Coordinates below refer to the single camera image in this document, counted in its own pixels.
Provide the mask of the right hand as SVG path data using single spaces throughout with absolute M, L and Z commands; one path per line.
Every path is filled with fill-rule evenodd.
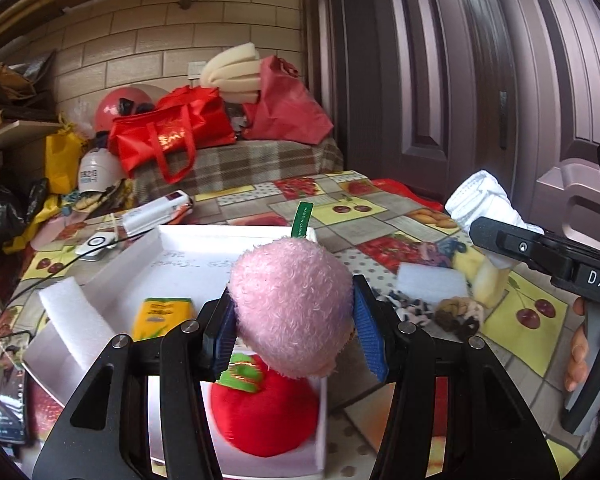
M 588 340 L 581 325 L 573 334 L 570 344 L 570 355 L 567 364 L 564 386 L 568 392 L 573 392 L 581 382 L 588 377 L 588 366 L 585 358 L 588 355 Z

